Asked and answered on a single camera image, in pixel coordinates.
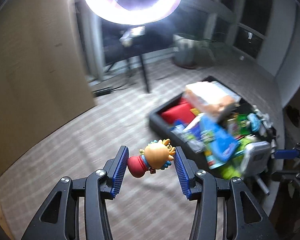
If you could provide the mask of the orange cartoon figure keychain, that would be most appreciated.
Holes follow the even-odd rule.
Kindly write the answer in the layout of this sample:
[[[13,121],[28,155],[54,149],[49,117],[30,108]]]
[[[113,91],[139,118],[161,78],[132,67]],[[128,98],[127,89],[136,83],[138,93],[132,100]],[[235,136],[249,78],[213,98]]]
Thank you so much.
[[[155,174],[157,170],[171,166],[175,153],[170,139],[153,140],[144,149],[139,150],[139,155],[128,158],[127,167],[135,178],[143,177],[146,172]]]

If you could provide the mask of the grey electronic device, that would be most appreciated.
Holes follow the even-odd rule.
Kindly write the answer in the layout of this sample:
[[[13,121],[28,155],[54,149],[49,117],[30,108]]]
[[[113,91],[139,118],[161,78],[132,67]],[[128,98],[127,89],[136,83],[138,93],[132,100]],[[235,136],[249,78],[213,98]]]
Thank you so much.
[[[271,154],[271,144],[266,141],[251,142],[244,147],[240,173],[243,177],[260,174],[267,166]]]

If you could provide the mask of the blue snack bag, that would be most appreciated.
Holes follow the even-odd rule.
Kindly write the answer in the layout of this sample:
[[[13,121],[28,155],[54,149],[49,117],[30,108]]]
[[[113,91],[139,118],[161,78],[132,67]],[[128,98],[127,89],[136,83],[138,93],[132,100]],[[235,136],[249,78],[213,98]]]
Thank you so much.
[[[238,148],[238,140],[207,115],[200,116],[199,126],[209,169],[226,164]]]

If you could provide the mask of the black storage bin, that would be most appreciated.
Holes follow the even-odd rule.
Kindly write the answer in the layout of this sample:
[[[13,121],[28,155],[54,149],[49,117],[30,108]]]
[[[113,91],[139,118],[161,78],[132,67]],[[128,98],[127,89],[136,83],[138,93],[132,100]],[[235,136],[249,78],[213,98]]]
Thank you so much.
[[[216,116],[202,112],[192,117],[194,104],[181,93],[150,113],[149,126],[161,139],[168,138],[173,146],[181,147],[198,168],[224,178],[224,168],[239,161],[246,144],[252,144],[248,136],[270,146],[276,129],[259,118],[255,107],[215,77],[208,76],[198,83],[200,87],[209,85],[219,95],[233,97],[234,103]]]

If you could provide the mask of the red pouch in bin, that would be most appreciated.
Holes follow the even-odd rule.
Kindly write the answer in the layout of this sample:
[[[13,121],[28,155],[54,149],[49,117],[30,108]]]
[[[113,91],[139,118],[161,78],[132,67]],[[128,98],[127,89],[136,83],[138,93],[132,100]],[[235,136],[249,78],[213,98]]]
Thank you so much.
[[[191,109],[193,109],[193,107],[189,102],[184,98],[181,98],[175,106],[162,112],[160,116],[170,125],[178,120],[183,124],[189,124],[196,117],[191,112]]]

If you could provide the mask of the bread package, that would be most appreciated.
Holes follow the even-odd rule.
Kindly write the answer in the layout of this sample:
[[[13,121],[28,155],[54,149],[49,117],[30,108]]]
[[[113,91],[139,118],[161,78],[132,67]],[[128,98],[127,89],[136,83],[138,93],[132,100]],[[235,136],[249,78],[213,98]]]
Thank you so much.
[[[185,86],[183,98],[200,113],[219,122],[239,104],[241,97],[218,81],[200,81]]]

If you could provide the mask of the black power adapter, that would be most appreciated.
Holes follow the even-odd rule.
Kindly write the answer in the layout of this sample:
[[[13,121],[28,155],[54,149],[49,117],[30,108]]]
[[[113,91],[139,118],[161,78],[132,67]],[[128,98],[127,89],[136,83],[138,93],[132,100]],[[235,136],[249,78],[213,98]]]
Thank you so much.
[[[99,97],[99,96],[104,96],[104,95],[108,95],[111,94],[113,91],[112,87],[104,87],[101,89],[97,89],[93,91],[93,97]]]

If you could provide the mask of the cardboard panel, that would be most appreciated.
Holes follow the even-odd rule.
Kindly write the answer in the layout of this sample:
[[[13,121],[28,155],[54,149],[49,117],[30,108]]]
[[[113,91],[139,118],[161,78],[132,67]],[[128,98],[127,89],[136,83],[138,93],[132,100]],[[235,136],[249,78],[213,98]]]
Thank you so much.
[[[70,0],[0,8],[0,176],[31,147],[94,106]]]

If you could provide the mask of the potted plant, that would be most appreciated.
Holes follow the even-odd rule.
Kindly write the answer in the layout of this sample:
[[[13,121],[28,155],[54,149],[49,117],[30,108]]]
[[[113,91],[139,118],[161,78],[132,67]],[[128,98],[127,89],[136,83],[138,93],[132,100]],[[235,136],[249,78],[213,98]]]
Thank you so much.
[[[235,57],[233,49],[224,42],[208,38],[198,39],[193,35],[173,35],[173,63],[181,68],[222,66]]]

